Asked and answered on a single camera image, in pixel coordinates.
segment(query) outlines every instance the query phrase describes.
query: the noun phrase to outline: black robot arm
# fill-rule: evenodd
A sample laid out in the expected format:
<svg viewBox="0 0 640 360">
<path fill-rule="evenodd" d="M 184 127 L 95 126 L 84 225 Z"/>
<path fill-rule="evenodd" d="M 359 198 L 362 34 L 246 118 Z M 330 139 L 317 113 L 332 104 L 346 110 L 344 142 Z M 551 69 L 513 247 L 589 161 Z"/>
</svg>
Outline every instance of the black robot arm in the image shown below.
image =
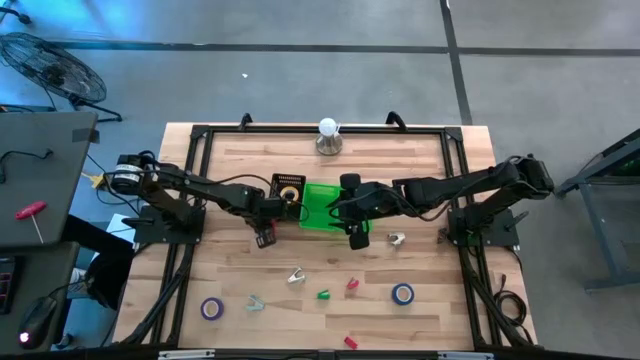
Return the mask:
<svg viewBox="0 0 640 360">
<path fill-rule="evenodd" d="M 369 245 L 368 220 L 406 215 L 433 221 L 447 206 L 431 218 L 423 214 L 445 201 L 498 189 L 485 201 L 464 207 L 462 215 L 456 218 L 458 230 L 474 232 L 489 225 L 498 213 L 521 199 L 544 199 L 553 190 L 553 181 L 544 163 L 532 155 L 513 156 L 495 167 L 448 179 L 398 179 L 388 186 L 378 182 L 361 183 L 360 175 L 344 174 L 340 185 L 343 190 L 329 205 L 329 213 L 339 220 L 332 225 L 350 235 L 354 250 Z"/>
<path fill-rule="evenodd" d="M 194 226 L 197 212 L 186 200 L 176 199 L 166 190 L 177 190 L 195 198 L 212 201 L 232 215 L 241 216 L 256 232 L 258 247 L 276 242 L 273 222 L 287 215 L 287 201 L 265 197 L 262 189 L 244 184 L 222 184 L 184 171 L 173 164 L 159 163 L 146 155 L 121 155 L 111 187 L 123 195 L 136 195 L 162 212 L 169 228 Z"/>
</svg>

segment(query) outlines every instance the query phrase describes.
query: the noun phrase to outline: purple tape roll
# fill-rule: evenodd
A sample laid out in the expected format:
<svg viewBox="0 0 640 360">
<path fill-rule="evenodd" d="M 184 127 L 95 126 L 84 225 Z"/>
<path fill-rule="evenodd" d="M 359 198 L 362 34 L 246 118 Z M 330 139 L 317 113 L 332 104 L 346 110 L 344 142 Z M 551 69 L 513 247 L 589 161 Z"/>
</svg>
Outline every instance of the purple tape roll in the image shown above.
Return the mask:
<svg viewBox="0 0 640 360">
<path fill-rule="evenodd" d="M 209 304 L 211 303 L 215 303 L 217 306 L 216 312 L 213 314 L 208 310 Z M 200 313 L 202 313 L 202 317 L 205 318 L 205 320 L 218 320 L 224 313 L 224 304 L 222 303 L 222 300 L 218 298 L 208 298 L 202 302 L 202 305 L 200 305 Z"/>
</svg>

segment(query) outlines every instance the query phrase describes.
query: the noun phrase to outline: wooden tabletop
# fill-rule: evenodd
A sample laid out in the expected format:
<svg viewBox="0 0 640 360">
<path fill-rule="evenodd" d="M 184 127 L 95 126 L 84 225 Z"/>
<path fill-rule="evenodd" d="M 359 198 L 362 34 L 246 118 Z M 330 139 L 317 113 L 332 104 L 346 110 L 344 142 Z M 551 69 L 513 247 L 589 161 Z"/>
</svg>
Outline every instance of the wooden tabletop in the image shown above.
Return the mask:
<svg viewBox="0 0 640 360">
<path fill-rule="evenodd" d="M 167 124 L 160 161 L 184 166 L 192 125 Z M 487 127 L 464 126 L 462 131 L 470 171 L 494 165 Z M 342 152 L 332 157 L 319 155 L 314 139 L 311 134 L 216 134 L 207 177 L 250 173 L 270 179 L 277 172 L 306 175 L 307 181 L 327 184 L 338 184 L 340 175 L 348 172 L 359 173 L 363 182 L 387 184 L 406 177 L 445 177 L 436 136 L 344 135 Z M 455 151 L 452 154 L 457 164 Z M 257 180 L 239 181 L 267 190 Z M 436 243 L 442 227 L 446 227 L 446 216 L 432 223 L 404 216 L 376 220 L 371 245 L 352 251 L 341 233 L 278 224 L 277 244 L 258 249 L 253 230 L 242 218 L 209 203 L 202 242 L 193 259 L 180 347 L 346 349 L 343 340 L 350 336 L 359 349 L 472 349 L 457 250 L 448 243 Z M 406 234 L 398 250 L 386 239 L 393 231 Z M 502 248 L 486 252 L 494 289 L 506 274 L 506 289 L 526 302 L 513 254 Z M 157 244 L 134 259 L 114 341 L 129 335 L 156 300 L 166 253 L 167 246 Z M 290 285 L 287 278 L 297 266 L 307 280 Z M 360 285 L 347 290 L 352 277 Z M 391 300 L 391 289 L 400 282 L 411 284 L 415 291 L 415 300 L 408 306 Z M 331 299 L 317 300 L 317 293 L 325 289 Z M 265 309 L 247 311 L 249 295 L 261 298 Z M 208 297 L 224 302 L 224 315 L 217 321 L 204 320 L 200 314 L 200 305 Z M 172 300 L 165 318 L 164 338 L 173 304 Z M 489 340 L 481 305 L 479 312 L 483 335 Z M 525 326 L 535 337 L 530 316 Z"/>
</svg>

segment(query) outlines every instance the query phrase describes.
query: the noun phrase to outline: concrete floor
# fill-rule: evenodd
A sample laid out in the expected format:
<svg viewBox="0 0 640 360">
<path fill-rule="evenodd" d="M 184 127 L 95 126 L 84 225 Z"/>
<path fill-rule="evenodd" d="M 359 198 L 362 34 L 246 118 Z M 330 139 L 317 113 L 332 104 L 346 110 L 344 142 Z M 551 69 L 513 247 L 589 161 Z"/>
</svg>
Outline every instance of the concrete floor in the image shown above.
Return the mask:
<svg viewBox="0 0 640 360">
<path fill-rule="evenodd" d="M 640 3 L 632 0 L 450 0 L 450 6 L 460 46 L 640 48 Z M 32 0 L 14 7 L 24 9 L 33 26 L 7 16 L 0 33 L 53 40 L 446 45 L 437 0 Z M 410 124 L 461 123 L 448 55 L 71 52 L 105 80 L 108 98 L 101 105 L 126 118 L 99 126 L 102 142 L 90 153 L 105 167 L 121 153 L 157 151 L 169 121 L 239 121 L 250 112 L 259 122 L 330 116 L 380 123 L 395 110 Z M 462 56 L 461 64 L 473 123 L 489 126 L 497 159 L 532 152 L 560 183 L 638 127 L 637 60 Z M 48 103 L 41 88 L 14 70 L 0 68 L 0 78 L 0 102 Z M 97 172 L 92 164 L 87 170 Z M 606 268 L 578 194 L 523 201 L 517 209 L 531 212 L 519 233 L 540 343 L 640 357 L 640 286 L 591 295 L 582 289 Z M 81 181 L 73 214 L 108 221 L 114 211 L 129 214 L 126 207 L 98 203 Z M 91 334 L 110 325 L 108 316 L 101 319 L 95 326 L 70 322 L 76 332 L 85 331 L 86 344 L 96 344 L 103 334 Z"/>
</svg>

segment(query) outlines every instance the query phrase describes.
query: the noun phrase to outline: green container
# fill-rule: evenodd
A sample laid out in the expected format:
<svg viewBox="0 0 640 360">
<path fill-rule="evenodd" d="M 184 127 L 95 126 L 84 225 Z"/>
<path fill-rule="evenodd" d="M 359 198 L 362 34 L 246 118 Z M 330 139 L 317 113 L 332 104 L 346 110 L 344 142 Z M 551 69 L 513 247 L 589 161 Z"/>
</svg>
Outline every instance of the green container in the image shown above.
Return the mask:
<svg viewBox="0 0 640 360">
<path fill-rule="evenodd" d="M 340 190 L 341 187 L 339 185 L 306 183 L 302 198 L 302 204 L 306 209 L 303 207 L 300 213 L 300 218 L 305 220 L 300 221 L 300 227 L 311 230 L 343 232 L 344 230 L 329 225 L 340 220 L 329 216 L 329 208 L 327 207 L 340 196 Z M 373 230 L 371 221 L 368 222 L 368 225 L 369 230 Z"/>
</svg>

